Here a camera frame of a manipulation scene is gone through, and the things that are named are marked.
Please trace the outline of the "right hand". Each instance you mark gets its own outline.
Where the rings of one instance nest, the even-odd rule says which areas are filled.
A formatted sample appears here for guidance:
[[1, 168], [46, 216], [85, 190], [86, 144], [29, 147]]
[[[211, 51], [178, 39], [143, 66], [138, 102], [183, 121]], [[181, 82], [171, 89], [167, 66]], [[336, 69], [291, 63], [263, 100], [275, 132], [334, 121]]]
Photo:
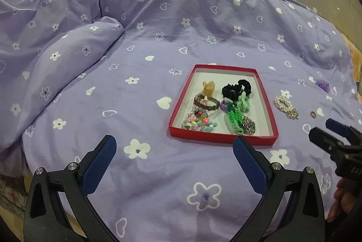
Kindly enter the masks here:
[[334, 203], [329, 210], [326, 219], [327, 223], [333, 222], [341, 213], [350, 214], [360, 193], [360, 184], [346, 178], [341, 178], [336, 185], [333, 197]]

